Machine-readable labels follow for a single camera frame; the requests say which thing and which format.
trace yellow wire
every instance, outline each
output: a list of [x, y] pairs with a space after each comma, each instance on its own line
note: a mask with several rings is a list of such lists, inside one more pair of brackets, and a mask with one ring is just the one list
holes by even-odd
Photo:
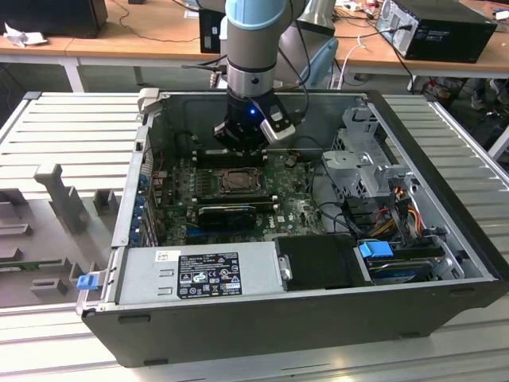
[[384, 231], [386, 231], [388, 228], [391, 228], [392, 226], [394, 225], [394, 220], [391, 220], [387, 223], [385, 223], [382, 227], [380, 227], [379, 229], [377, 229], [375, 231], [375, 233], [373, 233], [371, 236], [377, 236], [377, 235], [380, 235], [381, 233], [383, 233]]
[[419, 227], [418, 227], [419, 218], [418, 218], [417, 212], [414, 209], [408, 209], [408, 212], [410, 212], [414, 216], [414, 220], [415, 220], [415, 232], [419, 235], [420, 234]]

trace white cable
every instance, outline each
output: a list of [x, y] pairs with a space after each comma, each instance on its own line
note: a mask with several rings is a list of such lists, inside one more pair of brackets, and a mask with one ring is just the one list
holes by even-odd
[[352, 54], [352, 52], [354, 50], [356, 50], [357, 48], [366, 48], [366, 45], [364, 45], [363, 43], [360, 42], [360, 35], [357, 36], [357, 42], [358, 44], [354, 47], [352, 47], [350, 49], [350, 52], [348, 52], [347, 56], [344, 58], [344, 63], [343, 63], [343, 68], [341, 68], [341, 74], [340, 74], [340, 82], [338, 83], [337, 85], [337, 90], [341, 90], [341, 87], [343, 86], [343, 81], [344, 81], [344, 69], [346, 68], [347, 66], [347, 62], [348, 62], [348, 58], [350, 57], [350, 55]]
[[[385, 32], [394, 32], [394, 29], [392, 28], [389, 28], [389, 29], [385, 29], [385, 30], [381, 30], [379, 31], [378, 34], [382, 34], [382, 33], [385, 33]], [[367, 36], [363, 36], [362, 34], [359, 34], [357, 36], [357, 45], [354, 46], [353, 48], [350, 49], [350, 52], [348, 52], [347, 56], [344, 58], [344, 63], [343, 63], [343, 67], [341, 68], [341, 73], [340, 73], [340, 82], [338, 83], [337, 85], [337, 90], [341, 90], [341, 87], [343, 86], [343, 81], [344, 81], [344, 69], [346, 68], [347, 66], [347, 62], [348, 62], [348, 58], [350, 57], [350, 55], [352, 54], [352, 52], [354, 50], [356, 50], [357, 48], [363, 48], [363, 49], [366, 49], [367, 46], [365, 44], [363, 44], [361, 41], [360, 41], [360, 38], [361, 37], [367, 37]]]

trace motherboard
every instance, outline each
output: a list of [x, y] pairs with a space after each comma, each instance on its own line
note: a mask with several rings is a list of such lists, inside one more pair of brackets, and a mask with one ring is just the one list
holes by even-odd
[[181, 158], [156, 173], [160, 241], [222, 244], [324, 233], [309, 197], [310, 162], [285, 151], [263, 153], [254, 162], [259, 166]]

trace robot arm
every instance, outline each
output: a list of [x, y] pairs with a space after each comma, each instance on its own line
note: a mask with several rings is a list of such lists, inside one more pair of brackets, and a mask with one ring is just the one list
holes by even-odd
[[258, 150], [295, 132], [301, 115], [274, 94], [279, 38], [308, 0], [199, 0], [228, 18], [228, 106], [215, 137], [236, 151]]

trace red wire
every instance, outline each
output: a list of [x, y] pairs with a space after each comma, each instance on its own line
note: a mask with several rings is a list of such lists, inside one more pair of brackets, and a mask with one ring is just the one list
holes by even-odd
[[418, 233], [421, 235], [422, 234], [422, 219], [421, 219], [421, 214], [419, 212], [417, 212], [415, 209], [412, 209], [412, 208], [408, 208], [408, 209], [415, 213], [415, 216], [417, 217], [417, 230], [418, 230]]
[[376, 221], [375, 221], [376, 225], [375, 225], [375, 227], [379, 225], [379, 219], [380, 219], [380, 217], [382, 216], [382, 214], [383, 214], [384, 212], [388, 211], [388, 210], [389, 210], [389, 209], [381, 209], [381, 210], [380, 210], [380, 212], [379, 212], [379, 213], [378, 213], [378, 215], [376, 216]]

